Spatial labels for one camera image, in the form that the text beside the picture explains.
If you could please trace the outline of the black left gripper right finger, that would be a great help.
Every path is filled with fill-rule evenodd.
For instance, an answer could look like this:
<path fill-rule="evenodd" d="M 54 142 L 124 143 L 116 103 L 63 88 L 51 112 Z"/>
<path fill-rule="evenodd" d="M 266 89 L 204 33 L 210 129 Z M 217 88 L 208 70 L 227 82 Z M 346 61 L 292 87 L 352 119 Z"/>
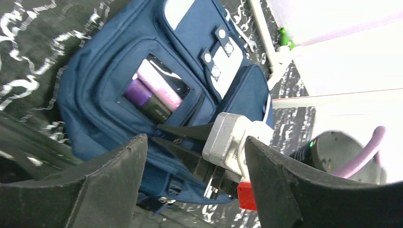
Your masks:
<path fill-rule="evenodd" d="M 336 177 L 246 139 L 246 162 L 263 228 L 400 228 L 403 185 Z"/>

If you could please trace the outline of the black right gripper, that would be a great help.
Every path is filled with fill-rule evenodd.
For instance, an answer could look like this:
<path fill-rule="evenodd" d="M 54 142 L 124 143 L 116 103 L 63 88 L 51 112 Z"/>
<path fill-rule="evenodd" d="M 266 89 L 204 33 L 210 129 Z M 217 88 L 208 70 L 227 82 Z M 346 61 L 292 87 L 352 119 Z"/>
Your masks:
<path fill-rule="evenodd" d="M 195 126 L 158 124 L 157 128 L 178 138 L 205 142 L 209 137 L 213 125 L 214 123 Z M 238 198 L 237 187 L 241 179 L 240 175 L 214 165 L 204 160 L 200 154 L 171 141 L 159 137 L 153 137 L 152 141 L 176 156 L 194 177 L 207 184 L 203 194 L 204 197 L 217 199 L 220 194 L 226 194 L 230 198 Z"/>

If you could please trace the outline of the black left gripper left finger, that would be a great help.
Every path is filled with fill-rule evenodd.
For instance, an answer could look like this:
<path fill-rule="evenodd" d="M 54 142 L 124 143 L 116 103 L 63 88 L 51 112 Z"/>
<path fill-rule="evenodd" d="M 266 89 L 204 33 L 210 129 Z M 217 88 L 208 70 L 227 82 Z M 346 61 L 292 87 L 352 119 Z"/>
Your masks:
<path fill-rule="evenodd" d="M 12 147 L 31 179 L 0 186 L 3 228 L 128 228 L 147 156 L 139 134 L 92 160 L 49 176 Z"/>

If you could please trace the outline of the pink highlighter pen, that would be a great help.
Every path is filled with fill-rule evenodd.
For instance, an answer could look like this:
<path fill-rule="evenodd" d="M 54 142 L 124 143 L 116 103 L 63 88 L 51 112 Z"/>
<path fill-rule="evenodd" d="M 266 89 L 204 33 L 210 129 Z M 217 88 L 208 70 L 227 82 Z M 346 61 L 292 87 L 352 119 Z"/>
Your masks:
<path fill-rule="evenodd" d="M 144 59 L 140 64 L 137 77 L 171 112 L 175 112 L 181 105 L 182 99 L 147 59 Z"/>

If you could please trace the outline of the purple marker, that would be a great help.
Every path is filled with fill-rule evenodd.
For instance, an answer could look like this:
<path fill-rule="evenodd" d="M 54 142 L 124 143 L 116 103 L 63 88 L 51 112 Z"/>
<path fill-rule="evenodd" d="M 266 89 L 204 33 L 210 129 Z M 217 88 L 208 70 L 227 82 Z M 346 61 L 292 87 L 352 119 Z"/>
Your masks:
<path fill-rule="evenodd" d="M 158 124 L 165 123 L 172 112 L 139 79 L 134 79 L 124 96 L 135 104 L 143 114 Z"/>

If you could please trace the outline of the navy blue student backpack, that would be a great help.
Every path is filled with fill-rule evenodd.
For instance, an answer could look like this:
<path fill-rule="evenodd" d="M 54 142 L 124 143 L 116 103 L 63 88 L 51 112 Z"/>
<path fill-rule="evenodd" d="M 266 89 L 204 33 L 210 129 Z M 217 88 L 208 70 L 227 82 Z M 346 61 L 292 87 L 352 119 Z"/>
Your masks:
<path fill-rule="evenodd" d="M 153 210 L 174 201 L 224 204 L 204 193 L 187 153 L 201 142 L 159 128 L 208 124 L 221 112 L 273 126 L 266 77 L 248 61 L 235 25 L 218 0 L 133 0 L 70 60 L 58 105 L 73 154 L 88 161 L 132 139 L 148 137 L 138 201 Z"/>

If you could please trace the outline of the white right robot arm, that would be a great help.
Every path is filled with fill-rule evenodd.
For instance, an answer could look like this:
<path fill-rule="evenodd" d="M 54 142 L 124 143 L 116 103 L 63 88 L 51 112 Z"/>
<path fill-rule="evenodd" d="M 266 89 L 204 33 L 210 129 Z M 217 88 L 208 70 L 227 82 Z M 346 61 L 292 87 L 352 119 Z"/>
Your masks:
<path fill-rule="evenodd" d="M 229 113 L 221 113 L 214 122 L 204 125 L 159 124 L 157 127 L 178 139 L 190 139 L 202 145 L 202 152 L 197 153 L 179 142 L 152 138 L 177 157 L 195 178 L 207 183 L 204 196 L 210 199 L 219 192 L 236 199 L 251 193 L 246 139 L 251 136 L 269 144 L 274 132 L 263 121 Z M 380 184 L 384 169 L 379 148 L 385 133 L 386 128 L 378 126 L 368 143 L 361 145 L 345 132 L 326 131 L 295 149 L 288 158 L 341 178 Z"/>

